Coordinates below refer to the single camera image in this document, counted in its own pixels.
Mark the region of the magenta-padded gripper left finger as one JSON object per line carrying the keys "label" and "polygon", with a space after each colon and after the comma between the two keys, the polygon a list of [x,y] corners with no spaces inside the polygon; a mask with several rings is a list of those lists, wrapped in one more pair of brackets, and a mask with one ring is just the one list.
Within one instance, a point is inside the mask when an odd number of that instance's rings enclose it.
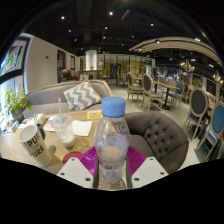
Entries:
{"label": "magenta-padded gripper left finger", "polygon": [[96,150],[91,147],[84,153],[70,152],[62,160],[58,176],[84,188],[97,188],[99,183]]}

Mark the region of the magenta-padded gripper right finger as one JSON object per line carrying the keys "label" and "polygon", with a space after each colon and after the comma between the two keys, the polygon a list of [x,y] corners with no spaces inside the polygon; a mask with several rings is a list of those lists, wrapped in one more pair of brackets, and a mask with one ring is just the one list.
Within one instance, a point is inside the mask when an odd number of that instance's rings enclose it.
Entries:
{"label": "magenta-padded gripper right finger", "polygon": [[128,188],[141,188],[167,175],[155,157],[146,157],[135,148],[129,147],[126,160]]}

